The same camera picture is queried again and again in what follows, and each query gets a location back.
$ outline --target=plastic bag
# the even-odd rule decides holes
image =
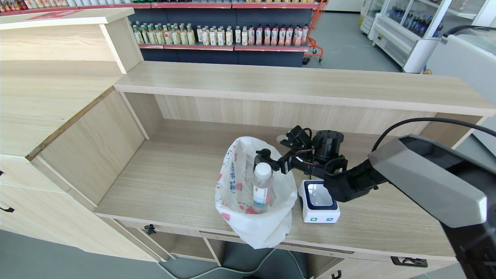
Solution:
[[[257,214],[253,206],[253,161],[255,151],[267,148],[271,158],[281,154],[268,143],[241,137],[227,150],[215,189],[215,207],[242,240],[255,249],[274,247],[291,229],[291,208],[297,188],[292,172],[274,172],[273,203],[270,209]]]

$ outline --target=pink bottle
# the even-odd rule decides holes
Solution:
[[[266,46],[270,46],[270,27],[269,25],[267,24],[267,27],[265,28],[265,38],[264,38],[264,41],[263,41],[263,44],[266,45]]]
[[[279,46],[284,47],[284,42],[286,40],[286,29],[284,28],[285,25],[281,27],[281,30],[279,30]]]
[[[274,28],[272,29],[272,34],[271,34],[271,38],[270,38],[270,45],[273,47],[277,46],[278,33],[279,33],[279,29],[277,28],[277,24],[276,24],[276,26],[274,26]]]
[[[258,26],[258,28],[256,29],[255,36],[256,36],[256,39],[255,39],[255,44],[256,44],[257,46],[261,46],[261,45],[262,45],[262,36],[263,36],[263,28],[262,28],[262,25],[259,25],[259,26]]]
[[[303,31],[301,30],[301,28],[298,29],[298,31],[296,31],[296,35],[295,35],[295,47],[299,47],[302,45],[302,35],[303,35]]]
[[[288,30],[286,31],[286,43],[285,43],[285,46],[287,46],[287,47],[291,46],[292,38],[293,38],[293,29],[291,28],[291,25],[290,25],[289,28],[288,28]]]
[[[306,44],[307,43],[307,37],[309,35],[309,27],[305,25],[305,27],[303,27],[303,34],[302,34],[302,44]]]
[[[253,26],[250,26],[248,29],[248,45],[252,46],[255,44],[255,30],[253,29]]]

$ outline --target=water bottle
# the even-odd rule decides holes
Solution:
[[[425,26],[426,21],[427,21],[427,17],[426,17],[426,15],[423,15],[423,16],[422,16],[422,19],[421,19],[421,20],[419,20],[419,22],[417,23],[417,26],[415,27],[415,33],[416,33],[419,37],[421,37],[421,29],[422,29],[422,27],[424,27],[424,26]]]
[[[415,27],[417,27],[417,24],[420,21],[420,12],[417,12],[417,15],[413,17],[412,23],[410,23],[410,26],[408,27],[409,30],[415,32]]]
[[[398,2],[394,4],[394,6],[391,8],[391,11],[389,11],[389,18],[396,20],[396,12],[398,10]]]
[[[396,19],[398,23],[400,23],[401,20],[403,19],[403,16],[405,15],[405,11],[406,11],[406,6],[403,6],[403,8],[400,8],[400,10],[398,11],[398,17]]]
[[[443,29],[444,27],[444,20],[441,20],[441,24],[437,27],[437,29],[434,32],[434,37],[439,36],[439,32]]]
[[[259,163],[253,176],[253,205],[255,209],[266,211],[272,201],[274,177],[267,163]]]
[[[410,23],[412,22],[412,18],[413,18],[413,14],[412,12],[409,12],[405,18],[405,22],[403,23],[403,26],[405,28],[408,28],[410,26]]]

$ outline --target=bottle label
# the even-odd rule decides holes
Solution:
[[[256,206],[263,207],[267,205],[267,193],[268,189],[261,189],[257,186],[253,186],[253,203]]]
[[[241,30],[236,29],[236,42],[240,43],[241,42]]]

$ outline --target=drawer handle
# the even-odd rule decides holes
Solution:
[[[7,208],[7,209],[0,208],[0,209],[3,210],[3,211],[5,211],[5,212],[8,212],[8,213],[12,213],[15,210],[13,208]]]
[[[157,233],[155,231],[155,226],[153,224],[149,224],[148,226],[145,226],[146,234],[152,235],[154,233]]]
[[[391,257],[391,261],[395,266],[406,266],[416,268],[426,268],[428,266],[426,259],[405,258],[402,261],[398,257]]]
[[[341,278],[341,270],[338,270],[338,276],[334,276],[334,274],[331,274],[332,279],[340,279]]]

